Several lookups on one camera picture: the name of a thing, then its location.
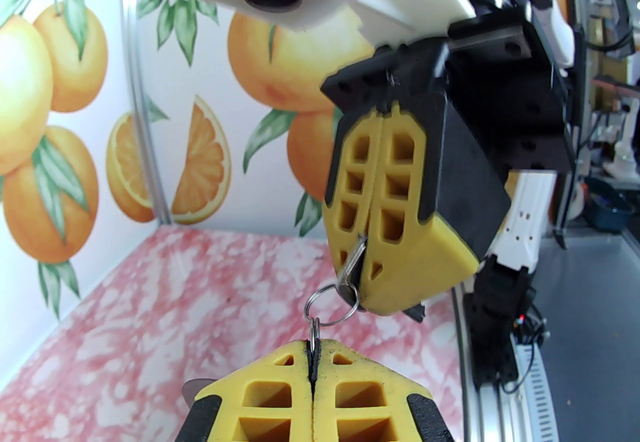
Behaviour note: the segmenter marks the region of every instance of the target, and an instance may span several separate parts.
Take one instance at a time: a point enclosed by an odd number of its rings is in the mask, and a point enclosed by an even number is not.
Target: table surface
[[[66,318],[0,394],[0,440],[169,441],[188,408],[182,385],[222,378],[307,339],[307,298],[335,279],[323,241],[161,227]],[[403,314],[358,312],[322,329],[430,390],[463,439],[453,303]],[[332,292],[323,321],[347,305]]]

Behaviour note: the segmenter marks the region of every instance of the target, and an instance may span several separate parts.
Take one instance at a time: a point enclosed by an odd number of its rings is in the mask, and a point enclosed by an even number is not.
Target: blue basket
[[[586,177],[587,197],[584,217],[594,229],[619,233],[627,226],[636,209],[611,184],[596,177]]]

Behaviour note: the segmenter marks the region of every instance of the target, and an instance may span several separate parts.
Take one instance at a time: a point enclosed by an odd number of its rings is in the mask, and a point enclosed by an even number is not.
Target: pink marble surface
[[[191,378],[221,378],[294,339],[302,309],[334,278],[321,241],[162,227],[80,306],[0,394],[0,440],[169,441]],[[333,292],[313,313],[346,305]],[[456,440],[462,389],[451,298],[418,325],[359,312],[322,329],[425,385]]]

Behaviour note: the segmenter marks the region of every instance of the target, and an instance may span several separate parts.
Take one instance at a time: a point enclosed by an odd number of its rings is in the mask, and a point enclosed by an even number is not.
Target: keychain
[[[303,310],[309,339],[285,344],[206,385],[195,395],[176,442],[453,442],[426,388],[320,337],[320,328],[362,309],[352,275],[366,244],[359,236],[336,282],[309,296]],[[311,316],[311,307],[332,289],[351,308],[338,320],[322,322]]]

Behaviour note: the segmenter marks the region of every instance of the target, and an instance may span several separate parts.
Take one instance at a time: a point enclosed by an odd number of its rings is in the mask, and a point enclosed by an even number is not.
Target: gripper finger pad
[[[203,388],[176,442],[311,442],[306,349],[286,344]]]
[[[322,340],[315,442],[453,442],[430,392],[343,344]]]

